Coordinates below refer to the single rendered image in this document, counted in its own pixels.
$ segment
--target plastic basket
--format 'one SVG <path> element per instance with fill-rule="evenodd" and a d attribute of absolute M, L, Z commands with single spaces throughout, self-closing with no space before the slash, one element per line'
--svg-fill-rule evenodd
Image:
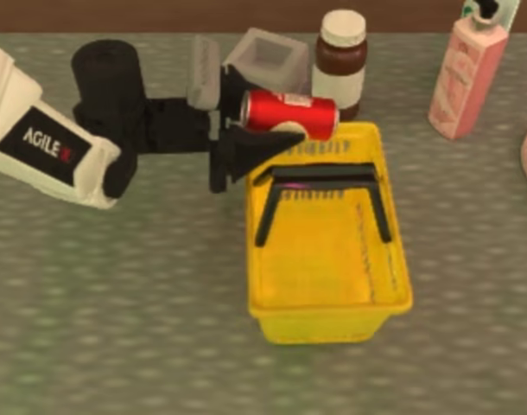
<path fill-rule="evenodd" d="M 274 343 L 361 342 L 412 306 L 376 125 L 342 123 L 252 171 L 249 308 Z"/>

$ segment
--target red can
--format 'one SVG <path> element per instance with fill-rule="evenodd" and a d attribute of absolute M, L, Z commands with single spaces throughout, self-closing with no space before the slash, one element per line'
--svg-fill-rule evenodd
<path fill-rule="evenodd" d="M 247 130 L 302 131 L 327 141 L 336 132 L 339 110 L 332 99 L 255 90 L 244 95 L 240 123 Z"/>

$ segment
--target basket handle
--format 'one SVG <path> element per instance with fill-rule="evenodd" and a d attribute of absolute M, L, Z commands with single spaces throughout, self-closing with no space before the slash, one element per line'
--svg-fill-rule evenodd
<path fill-rule="evenodd" d="M 374 163 L 302 164 L 267 168 L 254 179 L 259 186 L 269 177 L 272 183 L 257 227 L 256 246 L 263 247 L 270 234 L 275 212 L 284 190 L 343 190 L 366 188 L 371 198 L 381 240 L 392 241 Z"/>

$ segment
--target yellow basket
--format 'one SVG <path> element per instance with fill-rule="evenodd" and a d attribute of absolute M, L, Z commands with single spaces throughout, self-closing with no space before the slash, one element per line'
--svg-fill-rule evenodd
<path fill-rule="evenodd" d="M 361 342 L 412 306 L 374 124 L 341 123 L 252 171 L 246 236 L 250 313 L 270 342 Z"/>

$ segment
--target tabletop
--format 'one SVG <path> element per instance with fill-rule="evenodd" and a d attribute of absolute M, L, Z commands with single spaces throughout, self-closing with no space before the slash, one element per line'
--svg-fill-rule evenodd
<path fill-rule="evenodd" d="M 222 54 L 240 35 L 210 35 Z M 137 47 L 184 96 L 191 35 L 0 35 L 71 115 L 82 44 Z M 313 42 L 313 34 L 293 35 Z M 247 311 L 244 185 L 207 155 L 142 156 L 110 211 L 0 175 L 0 415 L 527 415 L 527 35 L 473 134 L 428 124 L 448 36 L 370 34 L 359 119 L 384 140 L 415 306 L 368 342 L 276 346 Z"/>

